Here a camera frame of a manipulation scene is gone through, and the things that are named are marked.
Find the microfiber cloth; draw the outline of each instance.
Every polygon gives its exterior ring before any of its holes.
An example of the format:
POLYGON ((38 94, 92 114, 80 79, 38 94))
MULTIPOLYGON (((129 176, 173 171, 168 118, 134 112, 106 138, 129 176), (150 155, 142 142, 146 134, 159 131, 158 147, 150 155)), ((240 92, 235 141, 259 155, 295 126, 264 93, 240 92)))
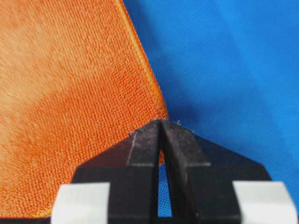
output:
POLYGON ((167 116, 121 0, 0 1, 0 217, 50 215, 79 164, 167 116))

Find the blue fabric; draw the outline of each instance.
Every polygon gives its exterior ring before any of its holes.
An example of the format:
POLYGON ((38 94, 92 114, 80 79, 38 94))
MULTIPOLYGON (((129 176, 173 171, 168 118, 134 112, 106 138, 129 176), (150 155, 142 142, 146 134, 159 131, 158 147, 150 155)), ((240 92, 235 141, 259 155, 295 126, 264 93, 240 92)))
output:
POLYGON ((172 216, 165 164, 159 167, 158 205, 159 205, 159 209, 158 209, 159 217, 172 216))
POLYGON ((298 209, 299 1, 124 2, 170 119, 264 164, 298 209))

